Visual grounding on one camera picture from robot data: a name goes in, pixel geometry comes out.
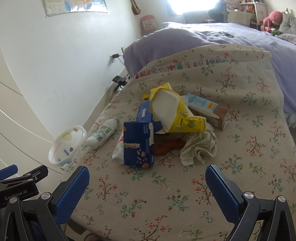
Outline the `white red plastic packet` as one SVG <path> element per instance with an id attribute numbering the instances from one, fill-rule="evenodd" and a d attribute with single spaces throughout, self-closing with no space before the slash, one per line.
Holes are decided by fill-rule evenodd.
<path id="1" fill-rule="evenodd" d="M 112 160 L 119 164 L 119 165 L 124 165 L 124 133 L 123 131 L 121 132 L 121 135 L 119 137 L 119 140 L 117 142 L 116 148 L 114 152 L 112 153 Z"/>

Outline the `white plastic trash bin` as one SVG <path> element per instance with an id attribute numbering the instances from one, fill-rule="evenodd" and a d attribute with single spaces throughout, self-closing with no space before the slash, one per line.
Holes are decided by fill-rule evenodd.
<path id="1" fill-rule="evenodd" d="M 87 135 L 82 126 L 72 126 L 60 134 L 50 147 L 48 160 L 53 167 L 65 169 Z"/>

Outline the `light blue brown carton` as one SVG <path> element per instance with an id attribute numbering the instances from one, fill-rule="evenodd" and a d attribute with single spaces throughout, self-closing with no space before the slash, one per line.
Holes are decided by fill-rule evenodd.
<path id="1" fill-rule="evenodd" d="M 223 131 L 229 120 L 229 108 L 188 93 L 189 109 L 196 115 L 204 117 L 213 127 Z"/>

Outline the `pink storage box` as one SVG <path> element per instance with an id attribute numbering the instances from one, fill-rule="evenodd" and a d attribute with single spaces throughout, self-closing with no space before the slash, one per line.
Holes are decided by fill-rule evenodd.
<path id="1" fill-rule="evenodd" d="M 153 15 L 146 15 L 140 18 L 141 35 L 146 36 L 157 29 L 156 20 Z"/>

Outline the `purple blanket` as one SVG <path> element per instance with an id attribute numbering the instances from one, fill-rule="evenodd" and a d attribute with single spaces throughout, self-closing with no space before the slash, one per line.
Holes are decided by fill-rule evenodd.
<path id="1" fill-rule="evenodd" d="M 271 53 L 277 81 L 284 95 L 283 110 L 295 113 L 295 44 L 270 33 L 236 23 L 181 24 L 164 22 L 160 30 L 126 47 L 123 59 L 130 76 L 151 61 L 200 46 L 240 44 Z"/>

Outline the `grey cushion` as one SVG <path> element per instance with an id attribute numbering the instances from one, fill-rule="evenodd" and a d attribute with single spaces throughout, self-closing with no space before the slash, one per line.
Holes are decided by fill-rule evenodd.
<path id="1" fill-rule="evenodd" d="M 288 13 L 287 11 L 283 12 L 279 31 L 283 34 L 296 35 L 296 18 L 293 14 Z"/>

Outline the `pink stuffed toy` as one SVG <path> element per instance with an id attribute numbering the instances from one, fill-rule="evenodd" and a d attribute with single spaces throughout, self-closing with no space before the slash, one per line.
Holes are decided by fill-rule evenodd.
<path id="1" fill-rule="evenodd" d="M 270 31 L 271 28 L 279 27 L 283 18 L 281 11 L 272 11 L 266 18 L 263 19 L 262 29 Z"/>

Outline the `orange red wrapper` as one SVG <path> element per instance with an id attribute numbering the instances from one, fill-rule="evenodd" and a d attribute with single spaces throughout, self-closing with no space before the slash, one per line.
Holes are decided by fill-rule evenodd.
<path id="1" fill-rule="evenodd" d="M 155 156 L 163 156 L 172 150 L 180 150 L 185 146 L 186 142 L 181 138 L 175 138 L 173 140 L 165 141 L 161 144 L 157 144 L 154 149 Z"/>

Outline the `white green tube bottle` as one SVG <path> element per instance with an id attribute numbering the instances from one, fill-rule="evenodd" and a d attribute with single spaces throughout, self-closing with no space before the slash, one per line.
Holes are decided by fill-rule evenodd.
<path id="1" fill-rule="evenodd" d="M 106 120 L 104 124 L 92 134 L 85 142 L 92 150 L 102 146 L 108 138 L 115 132 L 117 128 L 117 120 L 112 118 Z"/>

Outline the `yellow white torn wrapper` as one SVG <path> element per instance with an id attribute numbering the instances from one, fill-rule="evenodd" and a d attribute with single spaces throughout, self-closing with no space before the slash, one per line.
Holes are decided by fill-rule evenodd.
<path id="1" fill-rule="evenodd" d="M 206 130 L 206 119 L 195 116 L 169 83 L 151 89 L 149 110 L 165 133 L 197 133 Z"/>

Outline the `wall map poster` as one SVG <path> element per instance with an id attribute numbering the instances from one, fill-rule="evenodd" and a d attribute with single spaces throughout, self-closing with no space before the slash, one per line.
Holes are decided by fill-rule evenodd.
<path id="1" fill-rule="evenodd" d="M 45 0 L 44 5 L 47 16 L 76 12 L 108 12 L 104 0 Z"/>

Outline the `white shelf with items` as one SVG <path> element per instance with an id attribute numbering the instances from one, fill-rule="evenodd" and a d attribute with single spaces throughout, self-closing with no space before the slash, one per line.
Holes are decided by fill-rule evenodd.
<path id="1" fill-rule="evenodd" d="M 237 23 L 260 30 L 268 16 L 266 4 L 262 1 L 226 1 L 228 23 Z"/>

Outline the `crumpled white tissue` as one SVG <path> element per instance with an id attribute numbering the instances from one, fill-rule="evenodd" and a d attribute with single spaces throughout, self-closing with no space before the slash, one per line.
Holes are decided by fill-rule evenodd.
<path id="1" fill-rule="evenodd" d="M 180 160 L 184 167 L 193 166 L 196 161 L 204 164 L 217 155 L 216 135 L 211 130 L 191 133 L 185 146 L 180 150 Z"/>

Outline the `blue cardboard snack box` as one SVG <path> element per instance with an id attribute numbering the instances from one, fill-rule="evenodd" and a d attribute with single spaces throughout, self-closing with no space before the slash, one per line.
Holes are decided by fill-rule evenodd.
<path id="1" fill-rule="evenodd" d="M 123 159 L 126 166 L 151 168 L 154 165 L 154 134 L 163 128 L 149 111 L 149 101 L 138 108 L 135 121 L 123 124 Z"/>

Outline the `black device on floor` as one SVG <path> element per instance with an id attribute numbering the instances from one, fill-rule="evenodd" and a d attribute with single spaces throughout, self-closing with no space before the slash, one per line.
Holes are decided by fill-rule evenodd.
<path id="1" fill-rule="evenodd" d="M 128 78 L 125 76 L 125 77 L 120 77 L 120 76 L 118 76 L 118 75 L 116 75 L 113 79 L 112 79 L 112 81 L 114 82 L 114 83 L 116 83 L 117 84 L 117 86 L 115 87 L 115 89 L 114 89 L 114 91 L 116 92 L 117 90 L 119 90 L 120 88 L 123 88 L 123 87 L 125 87 L 126 85 L 127 85 L 127 80 Z"/>

